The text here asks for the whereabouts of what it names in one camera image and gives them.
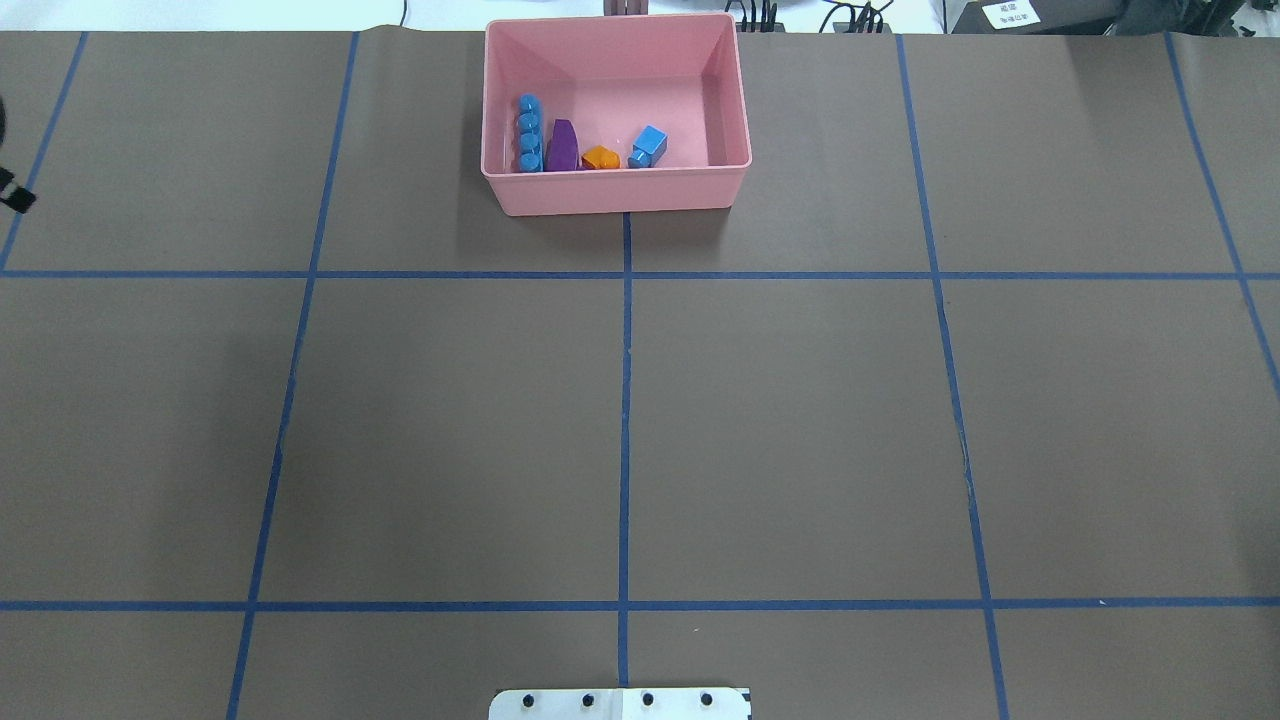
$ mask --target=blue toy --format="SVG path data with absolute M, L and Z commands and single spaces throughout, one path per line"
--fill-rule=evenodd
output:
M 627 158 L 628 168 L 652 168 L 667 151 L 667 133 L 653 126 L 645 126 L 640 137 L 631 143 L 631 149 L 634 152 Z
M 520 132 L 520 172 L 543 172 L 543 104 L 536 96 L 520 96 L 520 117 L 516 118 Z

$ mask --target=orange block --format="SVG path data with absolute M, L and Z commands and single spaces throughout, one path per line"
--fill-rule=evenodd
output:
M 582 152 L 582 167 L 589 170 L 616 170 L 622 167 L 618 154 L 603 145 Z

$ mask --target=pink box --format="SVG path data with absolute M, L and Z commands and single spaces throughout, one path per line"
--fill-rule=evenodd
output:
M 737 32 L 727 13 L 494 20 L 485 31 L 480 169 L 508 215 L 728 208 L 751 165 Z M 516 101 L 573 123 L 581 152 L 618 170 L 517 172 Z M 628 169 L 645 126 L 667 133 L 655 168 Z

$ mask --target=blue grid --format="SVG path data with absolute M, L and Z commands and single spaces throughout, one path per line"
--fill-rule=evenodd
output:
M 320 252 L 324 245 L 325 223 L 328 220 L 329 200 L 337 173 L 338 154 L 342 143 L 343 123 L 347 101 L 351 92 L 360 33 L 352 33 L 348 49 L 346 77 L 338 105 L 329 165 L 325 174 L 320 211 L 316 219 L 311 261 L 306 270 L 12 270 L 6 269 L 9 255 L 18 240 L 22 218 L 17 217 L 9 227 L 3 250 L 0 250 L 0 278 L 100 278 L 100 279 L 305 279 L 302 307 L 298 316 L 297 334 L 289 361 L 289 375 L 285 386 L 280 423 L 276 433 L 271 471 L 268 480 L 266 497 L 262 506 L 262 520 L 259 530 L 253 570 L 250 578 L 248 593 L 244 601 L 5 601 L 0 600 L 0 612 L 223 612 L 242 614 L 243 626 L 236 669 L 228 698 L 227 717 L 237 716 L 239 694 L 243 687 L 244 670 L 252 644 L 253 621 L 257 614 L 275 612 L 609 612 L 617 615 L 618 623 L 618 683 L 628 684 L 628 614 L 637 612 L 854 612 L 854 611 L 982 611 L 986 621 L 988 651 L 991 657 L 995 696 L 1001 720 L 1007 720 L 1009 705 L 1005 692 L 1004 670 L 1000 657 L 1000 641 L 995 612 L 1018 610 L 1064 610 L 1064 609 L 1152 609 L 1152 607 L 1280 607 L 1280 596 L 1188 596 L 1188 597 L 1070 597 L 1070 598 L 1000 598 L 991 593 L 987 575 L 986 552 L 982 537 L 978 493 L 965 433 L 964 406 L 961 402 L 960 380 L 956 377 L 955 359 L 951 347 L 951 333 L 946 315 L 943 281 L 1220 281 L 1236 282 L 1248 309 L 1249 320 L 1257 336 L 1260 351 L 1270 373 L 1271 383 L 1280 400 L 1280 372 L 1275 356 L 1258 316 L 1251 282 L 1280 281 L 1280 273 L 1247 273 L 1231 234 L 1230 223 L 1222 209 L 1213 174 L 1208 167 L 1196 128 L 1196 120 L 1187 97 L 1172 37 L 1165 35 L 1165 47 L 1169 54 L 1170 70 L 1178 90 L 1179 102 L 1187 122 L 1192 147 L 1204 177 L 1206 190 L 1213 205 L 1224 242 L 1231 259 L 1231 273 L 1137 273 L 1137 272 L 947 272 L 938 263 L 937 246 L 933 236 L 933 222 L 929 213 L 928 187 L 924 163 L 916 132 L 915 110 L 911 97 L 910 73 L 908 70 L 906 45 L 902 36 L 896 37 L 899 70 L 902 82 L 905 119 L 908 124 L 911 156 L 915 169 L 916 188 L 920 201 L 920 219 L 924 229 L 929 259 L 928 272 L 636 272 L 632 269 L 631 217 L 622 215 L 622 254 L 621 272 L 486 272 L 486 270 L 320 270 Z M 65 79 L 58 95 L 58 101 L 41 140 L 31 173 L 28 187 L 35 188 L 45 155 L 54 138 L 58 120 L 67 97 L 72 90 L 76 70 L 79 67 L 88 33 L 81 33 L 76 51 L 68 67 Z M 623 284 L 622 318 L 622 413 L 621 413 L 621 457 L 620 457 L 620 514 L 618 514 L 618 597 L 608 601 L 509 601 L 509 602 L 413 602 L 413 601 L 307 601 L 271 602 L 260 601 L 262 565 L 270 539 L 271 519 L 275 509 L 275 496 L 279 487 L 280 470 L 284 462 L 285 438 L 297 387 L 298 361 L 303 350 L 307 320 L 315 284 L 320 279 L 618 279 Z M 632 329 L 632 290 L 635 281 L 650 279 L 726 279 L 726 281 L 929 281 L 933 287 L 934 305 L 938 318 L 938 331 L 951 395 L 951 406 L 956 432 L 964 457 L 964 478 L 969 497 L 969 521 L 975 559 L 975 570 L 980 591 L 979 598 L 943 600 L 773 600 L 773 601 L 632 601 L 630 598 L 630 475 L 631 475 L 631 329 Z

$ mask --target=purple block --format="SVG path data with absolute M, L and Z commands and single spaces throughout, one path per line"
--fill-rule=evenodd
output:
M 577 133 L 573 132 L 573 123 L 556 120 L 556 126 L 552 127 L 552 140 L 547 145 L 547 172 L 576 170 L 577 160 Z

